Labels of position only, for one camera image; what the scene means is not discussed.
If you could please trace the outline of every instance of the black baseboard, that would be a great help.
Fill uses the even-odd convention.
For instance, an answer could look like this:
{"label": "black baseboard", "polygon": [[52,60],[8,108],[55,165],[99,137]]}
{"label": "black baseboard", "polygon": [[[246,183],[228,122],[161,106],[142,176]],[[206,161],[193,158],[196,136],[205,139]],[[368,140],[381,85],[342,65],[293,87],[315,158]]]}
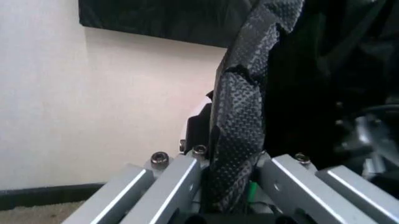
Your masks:
{"label": "black baseboard", "polygon": [[0,190],[0,210],[48,204],[79,202],[90,198],[103,183],[45,188]]}

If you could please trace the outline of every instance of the metal frame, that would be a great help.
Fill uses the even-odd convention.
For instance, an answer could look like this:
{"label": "metal frame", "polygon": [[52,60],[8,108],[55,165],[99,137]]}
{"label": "metal frame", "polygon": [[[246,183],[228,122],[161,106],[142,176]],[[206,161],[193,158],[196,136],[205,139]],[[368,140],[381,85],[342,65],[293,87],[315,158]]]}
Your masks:
{"label": "metal frame", "polygon": [[151,171],[128,164],[63,224],[114,224],[138,201],[154,181]]}
{"label": "metal frame", "polygon": [[378,223],[399,223],[399,201],[345,166],[316,175]]}
{"label": "metal frame", "polygon": [[148,189],[121,224],[166,224],[190,205],[201,180],[200,163],[179,155]]}
{"label": "metal frame", "polygon": [[289,155],[265,162],[261,186],[283,213],[305,212],[317,223],[376,223]]}

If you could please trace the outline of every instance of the carbon fiber pattern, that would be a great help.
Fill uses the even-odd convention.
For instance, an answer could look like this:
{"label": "carbon fiber pattern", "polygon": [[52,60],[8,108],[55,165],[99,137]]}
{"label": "carbon fiber pattern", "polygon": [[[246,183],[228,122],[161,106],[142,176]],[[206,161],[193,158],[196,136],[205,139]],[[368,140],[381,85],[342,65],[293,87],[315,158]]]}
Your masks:
{"label": "carbon fiber pattern", "polygon": [[240,212],[264,144],[269,51],[290,33],[304,0],[260,0],[220,64],[214,88],[205,210]]}

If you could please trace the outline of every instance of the black cloth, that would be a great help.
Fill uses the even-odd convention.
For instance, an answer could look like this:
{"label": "black cloth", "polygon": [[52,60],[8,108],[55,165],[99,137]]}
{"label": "black cloth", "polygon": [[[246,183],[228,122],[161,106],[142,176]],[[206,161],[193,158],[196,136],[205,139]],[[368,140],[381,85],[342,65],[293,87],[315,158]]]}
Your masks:
{"label": "black cloth", "polygon": [[216,76],[206,212],[243,212],[263,149],[335,165],[335,120],[398,99],[397,0],[260,0]]}
{"label": "black cloth", "polygon": [[79,0],[83,26],[228,47],[256,0]]}

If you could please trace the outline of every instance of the white wall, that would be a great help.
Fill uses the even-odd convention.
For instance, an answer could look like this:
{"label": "white wall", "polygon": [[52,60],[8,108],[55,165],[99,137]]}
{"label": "white wall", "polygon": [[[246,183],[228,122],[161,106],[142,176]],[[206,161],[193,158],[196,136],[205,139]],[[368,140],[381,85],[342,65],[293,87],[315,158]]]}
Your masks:
{"label": "white wall", "polygon": [[78,23],[78,0],[0,0],[0,189],[106,181],[178,153],[225,49]]}

